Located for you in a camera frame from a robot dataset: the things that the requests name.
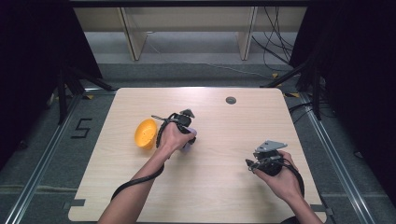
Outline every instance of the black stand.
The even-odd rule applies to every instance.
[[[263,87],[274,88],[289,78],[301,73],[301,77],[296,84],[297,90],[307,91],[310,86],[313,87],[313,111],[317,119],[321,120],[319,111],[320,78],[321,75],[326,73],[324,67],[329,65],[332,61],[332,49],[335,48],[334,43],[336,43],[339,34],[342,33],[343,26],[341,24],[348,15],[348,11],[351,9],[349,5],[353,1],[354,0],[344,0],[340,3],[321,32],[316,45],[304,63],[301,63],[281,78]]]
[[[73,93],[74,96],[81,95],[85,92],[84,87],[79,82],[80,78],[87,79],[91,83],[95,84],[98,87],[103,88],[106,91],[116,91],[118,89],[107,85],[105,82],[97,78],[91,77],[90,75],[82,72],[76,67],[64,65],[58,75],[58,95],[59,95],[59,109],[60,109],[59,124],[61,124],[64,121],[64,118],[67,116],[65,86],[69,88],[69,90]]]

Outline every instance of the floor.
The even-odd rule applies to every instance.
[[[132,85],[125,83],[125,76],[121,76],[120,71],[128,73],[133,65],[139,65],[142,71],[147,72],[149,69],[155,68],[158,71],[162,66],[174,64],[177,67],[175,74],[183,71],[207,71],[203,75],[207,78],[229,71],[246,75],[247,78],[271,79],[273,75],[285,73],[279,69],[290,70],[289,66],[270,53],[263,54],[263,49],[255,42],[250,47],[248,60],[242,61],[234,33],[149,33],[141,58],[136,62],[131,60],[124,34],[87,33],[86,36],[103,71],[104,80],[115,85]],[[254,36],[262,45],[266,44],[263,33]],[[295,36],[294,33],[282,34],[283,44],[287,41],[293,45]],[[273,41],[277,45],[282,44],[278,39]],[[283,60],[289,57],[280,47],[269,45],[268,48]],[[296,79],[298,76],[279,88],[283,92],[295,93],[290,83],[294,84]],[[206,84],[201,80],[197,85]],[[236,79],[234,82],[223,81],[221,85],[245,84]],[[87,90],[97,89],[91,83],[84,83],[84,86]],[[22,204],[22,216],[15,223],[70,223],[67,211],[80,181],[76,176],[82,176],[84,172],[83,167],[75,164],[88,161],[114,97],[112,94],[93,94],[94,100],[81,100],[78,103],[74,103],[76,99],[70,100],[75,117],[68,121],[64,130],[56,123],[59,113],[57,107],[53,106],[46,111],[28,139],[35,143],[28,150],[16,152],[7,167],[0,172],[0,220],[8,218],[15,204]],[[285,101],[289,108],[307,103],[309,92],[302,92],[300,97],[286,97]],[[334,118],[332,109],[328,105],[322,105],[321,114],[322,121],[317,121],[310,108],[302,106],[291,117],[320,196],[328,208],[329,218],[326,223],[395,223],[396,209],[375,181],[364,160],[353,154],[353,143]],[[76,130],[72,127],[77,126],[80,118],[98,120],[90,129],[92,138],[75,140],[75,145],[70,145],[63,139],[54,143],[55,133],[60,133],[62,138],[75,135]],[[76,146],[90,149],[76,151]],[[61,150],[48,151],[50,147]],[[42,161],[42,155],[47,156],[49,161]],[[37,171],[38,164],[44,164],[42,170]],[[24,191],[29,185],[33,186],[33,194]],[[19,202],[24,193],[27,201]]]

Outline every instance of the wooden table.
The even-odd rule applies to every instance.
[[[236,104],[226,102],[234,97]],[[190,108],[198,132],[188,152],[177,151],[157,177],[140,222],[279,223],[289,207],[246,166],[265,140],[287,143],[305,183],[305,198],[321,204],[315,183],[278,89],[120,89],[108,112],[72,206],[73,221],[96,221],[114,190],[128,181],[155,149],[138,148],[134,131],[151,115],[168,117]],[[156,120],[158,127],[162,124]],[[317,213],[325,221],[323,212]]]

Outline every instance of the yellow plastic bowl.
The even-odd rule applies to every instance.
[[[139,124],[135,133],[134,141],[139,147],[152,149],[157,135],[157,124],[154,119],[145,119]]]

